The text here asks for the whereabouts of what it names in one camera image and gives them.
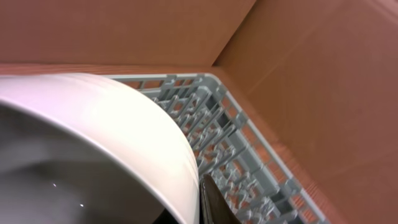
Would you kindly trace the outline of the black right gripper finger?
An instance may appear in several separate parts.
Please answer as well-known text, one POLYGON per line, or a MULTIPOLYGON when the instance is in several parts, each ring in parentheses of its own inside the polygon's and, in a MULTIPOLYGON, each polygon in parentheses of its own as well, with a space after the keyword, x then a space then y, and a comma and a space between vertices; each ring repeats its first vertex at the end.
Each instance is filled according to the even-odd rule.
POLYGON ((200 179, 200 223, 241 224, 209 174, 200 179))

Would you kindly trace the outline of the pink bowl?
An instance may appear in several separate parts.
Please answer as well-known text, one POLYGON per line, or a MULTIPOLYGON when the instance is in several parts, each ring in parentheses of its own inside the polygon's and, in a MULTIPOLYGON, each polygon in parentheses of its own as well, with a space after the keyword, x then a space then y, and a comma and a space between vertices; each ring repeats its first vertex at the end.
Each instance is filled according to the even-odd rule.
POLYGON ((198 168, 157 104, 86 73, 1 77, 2 223, 200 218, 198 168))

